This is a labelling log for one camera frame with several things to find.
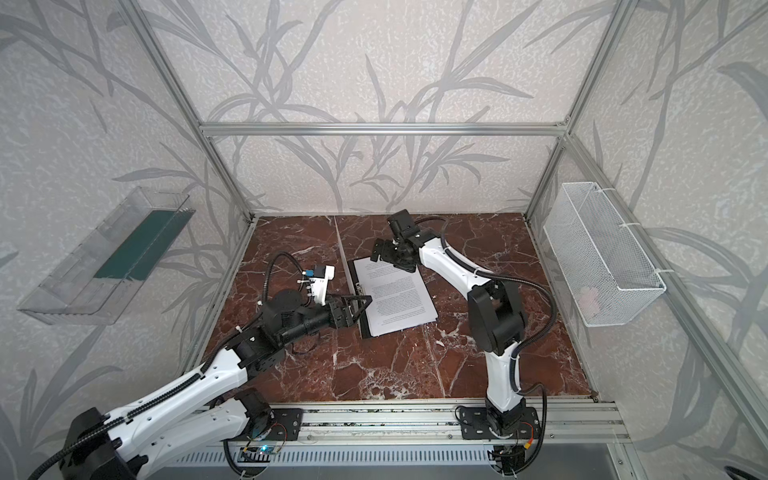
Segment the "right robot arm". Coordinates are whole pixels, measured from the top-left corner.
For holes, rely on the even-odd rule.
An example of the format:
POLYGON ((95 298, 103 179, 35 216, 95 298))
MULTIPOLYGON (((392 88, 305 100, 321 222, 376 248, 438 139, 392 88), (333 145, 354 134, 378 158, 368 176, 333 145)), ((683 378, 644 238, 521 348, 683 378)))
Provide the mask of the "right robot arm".
POLYGON ((499 438, 511 437, 525 407, 517 347, 523 340, 527 314, 517 284, 458 253, 443 235, 422 227, 406 210, 391 215, 387 222, 393 238, 376 240, 371 260, 409 273, 419 266, 428 268, 466 299, 471 336, 485 352, 489 428, 499 438))

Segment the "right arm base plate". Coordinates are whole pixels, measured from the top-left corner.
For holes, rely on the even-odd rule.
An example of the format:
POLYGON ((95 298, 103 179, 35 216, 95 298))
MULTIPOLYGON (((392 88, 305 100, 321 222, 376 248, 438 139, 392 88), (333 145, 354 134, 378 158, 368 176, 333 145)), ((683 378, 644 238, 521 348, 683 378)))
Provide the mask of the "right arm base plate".
POLYGON ((512 440, 533 441, 541 435, 541 423, 536 409, 532 406, 517 406, 511 427, 505 433, 495 432, 486 407, 459 405, 454 417, 461 429, 464 440, 512 440))

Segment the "folder white cover black inside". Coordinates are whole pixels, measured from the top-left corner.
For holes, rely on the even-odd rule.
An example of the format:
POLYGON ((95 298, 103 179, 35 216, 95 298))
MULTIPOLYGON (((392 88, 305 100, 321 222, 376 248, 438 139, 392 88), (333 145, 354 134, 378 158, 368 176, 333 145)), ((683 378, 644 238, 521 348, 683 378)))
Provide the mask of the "folder white cover black inside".
MULTIPOLYGON (((390 227, 382 215, 337 216, 335 223, 342 259, 345 261, 345 276, 350 282, 349 290, 355 295, 360 295, 353 281, 354 273, 350 269, 352 261, 361 258, 370 259, 375 240, 389 238, 390 227)), ((368 336, 365 320, 364 313, 361 319, 362 335, 365 338, 378 338, 368 336)))

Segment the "printed sheet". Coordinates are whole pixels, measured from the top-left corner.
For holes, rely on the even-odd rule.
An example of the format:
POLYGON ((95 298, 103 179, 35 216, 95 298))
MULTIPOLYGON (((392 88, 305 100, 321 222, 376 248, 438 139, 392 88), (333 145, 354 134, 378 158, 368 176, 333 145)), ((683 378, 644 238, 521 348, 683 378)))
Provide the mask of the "printed sheet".
POLYGON ((353 260, 350 269, 360 295, 372 298, 365 310, 369 337, 380 337, 437 320, 437 310, 419 272, 409 273, 369 258, 353 260))

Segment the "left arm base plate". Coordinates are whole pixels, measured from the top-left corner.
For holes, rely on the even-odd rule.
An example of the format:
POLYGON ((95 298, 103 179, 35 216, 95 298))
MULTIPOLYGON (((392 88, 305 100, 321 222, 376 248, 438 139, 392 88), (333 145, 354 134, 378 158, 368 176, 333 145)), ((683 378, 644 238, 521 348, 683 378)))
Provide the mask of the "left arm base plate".
POLYGON ((302 427, 304 410, 301 408, 275 408, 271 413, 271 423, 266 441, 294 442, 298 440, 302 427))

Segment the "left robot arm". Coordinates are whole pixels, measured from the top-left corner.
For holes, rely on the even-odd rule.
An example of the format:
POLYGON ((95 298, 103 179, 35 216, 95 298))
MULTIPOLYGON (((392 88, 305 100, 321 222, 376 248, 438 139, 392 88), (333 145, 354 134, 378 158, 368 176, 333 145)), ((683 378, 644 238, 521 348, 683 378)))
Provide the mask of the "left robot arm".
POLYGON ((209 442, 267 433, 272 409, 243 385, 303 337, 354 326, 371 303, 368 295, 338 294, 306 303, 296 290, 278 292, 184 376, 108 413, 78 415, 56 465, 66 479, 144 479, 209 442))

